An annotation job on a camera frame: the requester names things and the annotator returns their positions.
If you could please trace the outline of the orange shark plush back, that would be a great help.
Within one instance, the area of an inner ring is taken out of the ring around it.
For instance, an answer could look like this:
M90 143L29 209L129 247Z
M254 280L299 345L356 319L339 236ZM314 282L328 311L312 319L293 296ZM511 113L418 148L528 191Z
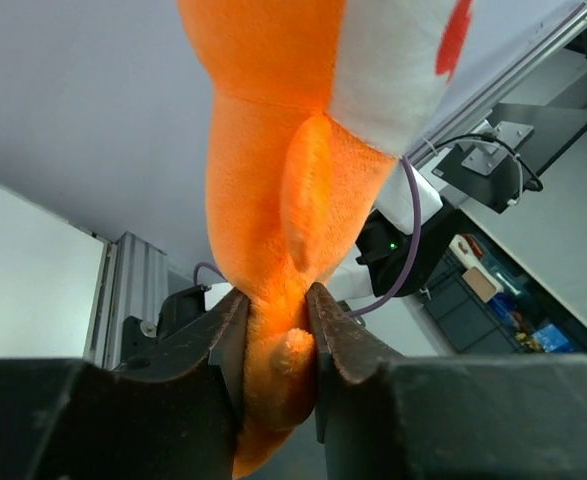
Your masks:
M469 1L182 1L213 86L214 260L250 301L232 475L263 466L316 401L306 295L326 283L437 109Z

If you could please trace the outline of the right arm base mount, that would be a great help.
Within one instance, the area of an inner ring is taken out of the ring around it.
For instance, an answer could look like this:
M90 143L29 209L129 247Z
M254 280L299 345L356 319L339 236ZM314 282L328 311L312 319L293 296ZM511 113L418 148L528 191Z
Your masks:
M227 282L211 286L196 285L169 295L154 320L142 320L129 314L123 322L117 369L198 320L231 290Z

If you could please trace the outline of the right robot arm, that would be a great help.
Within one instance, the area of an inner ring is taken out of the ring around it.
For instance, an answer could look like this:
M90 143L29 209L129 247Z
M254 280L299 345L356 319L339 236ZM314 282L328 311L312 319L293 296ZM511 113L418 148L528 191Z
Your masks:
M328 283L337 301L424 287L459 233L464 215L415 169L397 166L383 185L354 247Z

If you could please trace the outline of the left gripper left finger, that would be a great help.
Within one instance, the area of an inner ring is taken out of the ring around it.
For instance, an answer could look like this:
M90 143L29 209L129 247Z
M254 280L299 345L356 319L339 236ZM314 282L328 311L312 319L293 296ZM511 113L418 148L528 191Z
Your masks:
M211 311L117 371L115 479L228 479L243 410L249 300Z

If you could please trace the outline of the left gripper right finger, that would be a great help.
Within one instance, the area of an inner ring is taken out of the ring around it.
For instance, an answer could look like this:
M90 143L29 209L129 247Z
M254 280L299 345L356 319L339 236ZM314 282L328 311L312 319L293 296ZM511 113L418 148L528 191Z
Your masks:
M392 370L402 355L315 283L306 295L317 347L317 440L329 479L406 479Z

